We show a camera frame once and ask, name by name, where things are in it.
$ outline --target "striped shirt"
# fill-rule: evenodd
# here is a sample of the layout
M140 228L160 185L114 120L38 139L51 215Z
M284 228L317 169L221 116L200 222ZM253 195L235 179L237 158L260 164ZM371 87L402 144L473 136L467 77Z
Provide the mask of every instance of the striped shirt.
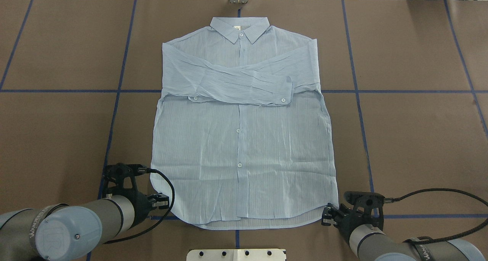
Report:
M267 18L213 18L162 45L151 167L205 229L286 228L338 205L317 41ZM153 187L171 195L158 175Z

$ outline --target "shirt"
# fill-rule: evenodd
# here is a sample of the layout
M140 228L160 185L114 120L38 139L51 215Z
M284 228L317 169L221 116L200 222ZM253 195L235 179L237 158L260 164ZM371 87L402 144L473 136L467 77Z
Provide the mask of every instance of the shirt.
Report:
M213 18L162 44L151 167L205 229L295 227L338 205L317 41L267 18ZM171 195L157 174L156 191Z

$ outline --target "shirt collar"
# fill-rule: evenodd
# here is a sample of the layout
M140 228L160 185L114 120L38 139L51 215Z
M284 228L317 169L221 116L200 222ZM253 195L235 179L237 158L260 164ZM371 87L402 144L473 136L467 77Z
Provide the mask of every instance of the shirt collar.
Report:
M249 26L248 28L240 31L234 28L234 26L242 25ZM268 18L218 18L214 17L210 26L223 35L227 40L232 43L236 43L239 38L239 34L244 32L246 37L252 43L256 42L261 35L270 27Z

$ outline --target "robotic arm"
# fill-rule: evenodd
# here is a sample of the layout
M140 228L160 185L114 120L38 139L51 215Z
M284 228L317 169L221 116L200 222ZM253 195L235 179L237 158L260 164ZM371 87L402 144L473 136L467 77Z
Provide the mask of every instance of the robotic arm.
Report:
M338 228L361 261L486 261L473 244L462 239L434 242L420 237L395 243L383 232L383 204L395 199L365 192L346 192L344 197L354 207L340 204L337 209L329 203L324 208L322 225Z
M80 206L57 204L1 215L0 260L76 259L138 225L150 211L170 207L168 196L146 196L137 190L136 176L160 172L120 163L107 166L105 172L103 199ZM124 188L126 178L131 188Z

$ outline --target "white metal plate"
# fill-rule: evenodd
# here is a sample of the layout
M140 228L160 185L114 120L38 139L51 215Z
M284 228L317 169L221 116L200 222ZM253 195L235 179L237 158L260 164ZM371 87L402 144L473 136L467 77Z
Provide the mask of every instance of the white metal plate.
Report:
M186 261L286 261L286 250L284 249L191 250L186 255Z

